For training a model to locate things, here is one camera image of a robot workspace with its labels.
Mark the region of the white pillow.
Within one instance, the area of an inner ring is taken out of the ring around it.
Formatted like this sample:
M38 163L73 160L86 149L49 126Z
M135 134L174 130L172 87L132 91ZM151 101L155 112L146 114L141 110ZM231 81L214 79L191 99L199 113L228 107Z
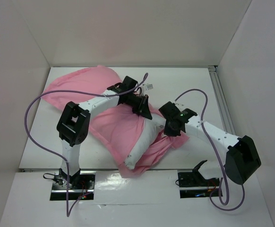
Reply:
M153 114L151 120L144 119L141 135L124 161L128 169L133 170L135 168L137 162L164 129L165 122L166 120L157 114Z

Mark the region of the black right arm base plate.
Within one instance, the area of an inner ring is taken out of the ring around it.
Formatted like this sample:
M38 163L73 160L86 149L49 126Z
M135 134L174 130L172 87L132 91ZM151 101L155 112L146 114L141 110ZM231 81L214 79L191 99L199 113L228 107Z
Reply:
M178 172L175 184L179 187L180 198L218 197L219 178L205 179L199 172Z

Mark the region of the aluminium table edge rail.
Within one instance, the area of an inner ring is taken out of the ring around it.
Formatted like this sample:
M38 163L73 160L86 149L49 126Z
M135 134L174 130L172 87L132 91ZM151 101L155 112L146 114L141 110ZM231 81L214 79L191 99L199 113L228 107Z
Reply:
M58 171L59 169L57 168L19 168L20 172L46 172L46 171ZM175 169L175 168L151 168L148 169L148 171L163 171L163 170L177 170L179 172L192 172L192 168L180 168L180 169ZM81 168L81 171L119 171L117 168Z

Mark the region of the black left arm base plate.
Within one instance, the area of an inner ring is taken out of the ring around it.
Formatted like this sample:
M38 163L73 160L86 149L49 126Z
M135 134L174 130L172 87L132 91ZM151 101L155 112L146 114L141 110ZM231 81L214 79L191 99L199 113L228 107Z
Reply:
M52 180L51 201L66 200L66 182L59 174L46 173L44 179ZM69 200L75 201L78 197L81 200L93 200L95 188L95 173L82 172L75 185L69 186Z

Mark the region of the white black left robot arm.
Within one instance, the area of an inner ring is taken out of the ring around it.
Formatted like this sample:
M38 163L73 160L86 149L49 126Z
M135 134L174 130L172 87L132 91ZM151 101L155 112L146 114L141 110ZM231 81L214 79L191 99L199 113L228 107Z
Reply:
M134 91L137 87L137 81L126 76L122 82L108 87L100 96L79 104L72 101L66 104L57 124L64 157L59 175L65 186L73 189L79 185L80 146L88 135L89 123L93 118L110 108L126 104L132 107L134 114L152 120L148 95L136 95Z

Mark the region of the pink fabric pillowcase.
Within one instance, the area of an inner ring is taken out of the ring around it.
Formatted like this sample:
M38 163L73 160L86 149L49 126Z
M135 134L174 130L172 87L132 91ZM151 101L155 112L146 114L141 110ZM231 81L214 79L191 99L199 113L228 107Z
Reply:
M63 111L68 102L78 104L90 100L94 94L102 94L108 87L120 82L119 75L110 68L85 68L55 79L45 89L43 100ZM161 116L152 106L149 109L151 115ZM168 137L162 130L135 168L130 170L124 161L141 135L143 126L144 117L134 114L132 108L124 104L102 112L89 124L89 132L107 148L123 177L132 178L143 174L158 163L169 149L178 149L189 139L184 133Z

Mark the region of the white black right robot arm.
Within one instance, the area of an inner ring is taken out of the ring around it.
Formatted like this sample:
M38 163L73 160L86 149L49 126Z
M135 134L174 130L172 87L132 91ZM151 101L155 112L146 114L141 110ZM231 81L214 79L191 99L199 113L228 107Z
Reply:
M203 142L215 145L221 163L208 162L192 175L193 182L204 185L208 179L222 177L220 167L234 183L243 185L261 166L261 160L253 139L247 135L238 137L201 120L196 112L186 108L180 110L176 104L167 102L159 112L166 119L164 133L167 136L180 136L182 132L197 137Z

